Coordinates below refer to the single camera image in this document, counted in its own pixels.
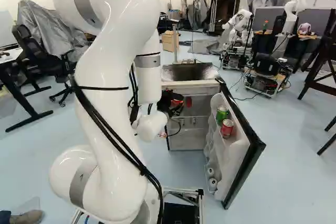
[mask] shoe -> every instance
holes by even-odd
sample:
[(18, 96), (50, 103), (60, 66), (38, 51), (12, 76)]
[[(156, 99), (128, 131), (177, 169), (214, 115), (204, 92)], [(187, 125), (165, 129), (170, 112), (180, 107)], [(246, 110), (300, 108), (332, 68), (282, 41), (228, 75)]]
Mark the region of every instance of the shoe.
[(32, 210), (22, 215), (11, 215), (10, 224), (38, 224), (41, 223), (44, 212), (41, 210)]

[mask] computer monitor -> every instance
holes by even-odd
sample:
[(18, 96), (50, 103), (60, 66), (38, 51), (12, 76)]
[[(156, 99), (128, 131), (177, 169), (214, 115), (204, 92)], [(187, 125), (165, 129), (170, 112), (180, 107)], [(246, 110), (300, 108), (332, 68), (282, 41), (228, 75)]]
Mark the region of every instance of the computer monitor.
[(330, 16), (329, 9), (311, 8), (298, 13), (298, 25), (309, 23), (311, 31), (322, 36)]
[(254, 14), (254, 21), (252, 24), (253, 31), (262, 30), (266, 20), (268, 20), (267, 29), (272, 30), (274, 21), (277, 16), (281, 16), (284, 12), (283, 6), (261, 6), (257, 7)]

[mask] red soda can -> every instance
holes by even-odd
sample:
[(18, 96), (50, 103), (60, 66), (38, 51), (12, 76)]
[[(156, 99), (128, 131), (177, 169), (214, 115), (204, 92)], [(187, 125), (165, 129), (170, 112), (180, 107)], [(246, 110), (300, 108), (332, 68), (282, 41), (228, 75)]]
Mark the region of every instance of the red soda can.
[(220, 128), (220, 133), (223, 138), (229, 138), (233, 130), (233, 121), (230, 119), (225, 119), (222, 123), (222, 128)]

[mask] red object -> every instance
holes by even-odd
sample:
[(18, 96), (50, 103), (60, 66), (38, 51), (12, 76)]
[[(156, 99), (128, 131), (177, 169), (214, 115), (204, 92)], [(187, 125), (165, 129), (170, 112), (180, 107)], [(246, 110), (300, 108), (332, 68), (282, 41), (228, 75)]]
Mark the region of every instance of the red object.
[(193, 105), (193, 99), (191, 97), (187, 97), (185, 103), (187, 108), (191, 108), (191, 106)]
[(220, 133), (223, 138), (229, 138), (233, 130), (233, 121), (230, 119), (225, 119), (222, 123), (222, 128), (220, 128)]
[(181, 104), (181, 103), (183, 103), (183, 101), (180, 101), (180, 100), (172, 100), (172, 104), (173, 105), (179, 105), (179, 104)]

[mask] green soda can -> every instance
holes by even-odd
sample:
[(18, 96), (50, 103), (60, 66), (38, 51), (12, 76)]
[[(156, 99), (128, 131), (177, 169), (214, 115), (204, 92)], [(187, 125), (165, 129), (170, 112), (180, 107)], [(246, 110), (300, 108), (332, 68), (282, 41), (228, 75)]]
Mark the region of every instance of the green soda can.
[(229, 109), (224, 106), (219, 106), (217, 108), (216, 121), (218, 125), (222, 125), (223, 121), (229, 116)]

